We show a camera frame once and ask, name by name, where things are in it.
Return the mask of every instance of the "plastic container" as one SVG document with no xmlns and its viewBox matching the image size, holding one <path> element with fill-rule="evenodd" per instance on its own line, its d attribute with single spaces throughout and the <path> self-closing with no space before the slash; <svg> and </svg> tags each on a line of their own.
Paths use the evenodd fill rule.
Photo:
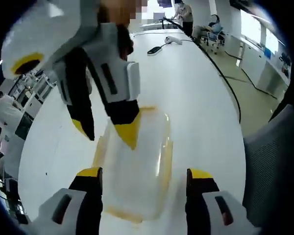
<svg viewBox="0 0 294 235">
<path fill-rule="evenodd" d="M 139 223 L 157 218 L 162 211 L 171 178 L 173 145 L 166 114 L 142 108 L 136 118 L 131 124 L 137 128 L 131 135 L 136 140 L 134 146 L 124 142 L 118 127 L 109 122 L 98 142 L 96 160 L 103 168 L 104 211 Z"/>
</svg>

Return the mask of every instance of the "white table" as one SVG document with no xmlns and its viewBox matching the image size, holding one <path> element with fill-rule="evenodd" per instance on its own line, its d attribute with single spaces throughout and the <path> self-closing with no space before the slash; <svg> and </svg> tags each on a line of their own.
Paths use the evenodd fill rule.
<svg viewBox="0 0 294 235">
<path fill-rule="evenodd" d="M 192 42 L 166 45 L 157 55 L 147 56 L 147 51 L 162 45 L 167 35 L 188 40 L 179 32 L 140 32 L 133 37 L 134 52 L 129 57 L 140 63 L 140 106 L 157 105 L 171 119 L 172 178 L 164 210 L 159 219 L 139 225 L 103 212 L 100 234 L 186 234 L 186 169 L 190 167 L 212 173 L 221 190 L 243 200 L 243 137 L 217 70 Z M 94 142 L 74 128 L 57 89 L 37 114 L 24 145 L 19 173 L 19 194 L 30 219 L 38 215 L 38 207 L 45 200 L 60 188 L 67 188 L 80 170 L 91 166 L 107 123 L 95 88 L 91 100 Z"/>
</svg>

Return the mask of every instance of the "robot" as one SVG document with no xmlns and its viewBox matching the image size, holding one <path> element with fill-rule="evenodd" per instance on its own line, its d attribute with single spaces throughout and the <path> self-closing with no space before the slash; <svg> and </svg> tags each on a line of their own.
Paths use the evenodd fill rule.
<svg viewBox="0 0 294 235">
<path fill-rule="evenodd" d="M 120 138 L 131 148 L 139 113 L 139 65 L 122 55 L 133 51 L 124 26 L 100 23 L 99 0 L 38 0 L 7 34 L 2 45 L 3 76 L 13 79 L 32 70 L 52 72 L 73 124 L 95 139 L 89 94 L 89 71 L 107 115 Z M 188 234 L 252 234 L 246 211 L 231 195 L 219 192 L 209 173 L 187 171 Z M 77 174 L 68 189 L 59 190 L 40 206 L 29 234 L 99 233 L 102 212 L 102 168 Z M 215 198 L 227 206 L 218 208 Z"/>
</svg>

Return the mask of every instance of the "chair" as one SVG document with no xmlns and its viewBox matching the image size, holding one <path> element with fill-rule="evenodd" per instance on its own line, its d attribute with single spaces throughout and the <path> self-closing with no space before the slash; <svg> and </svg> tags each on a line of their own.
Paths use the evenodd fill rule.
<svg viewBox="0 0 294 235">
<path fill-rule="evenodd" d="M 219 49 L 219 45 L 221 44 L 219 36 L 222 33 L 222 29 L 223 28 L 221 28 L 219 33 L 207 32 L 207 36 L 202 36 L 204 41 L 206 41 L 207 46 L 209 46 L 209 43 L 212 45 L 212 48 L 216 46 L 216 50 L 211 49 L 211 51 L 214 52 L 215 54 L 217 54 L 217 49 Z"/>
<path fill-rule="evenodd" d="M 244 138 L 244 144 L 243 206 L 250 222 L 263 227 L 276 208 L 282 210 L 278 201 L 286 201 L 286 193 L 291 191 L 287 188 L 294 186 L 294 107 L 287 105 L 256 134 Z"/>
</svg>

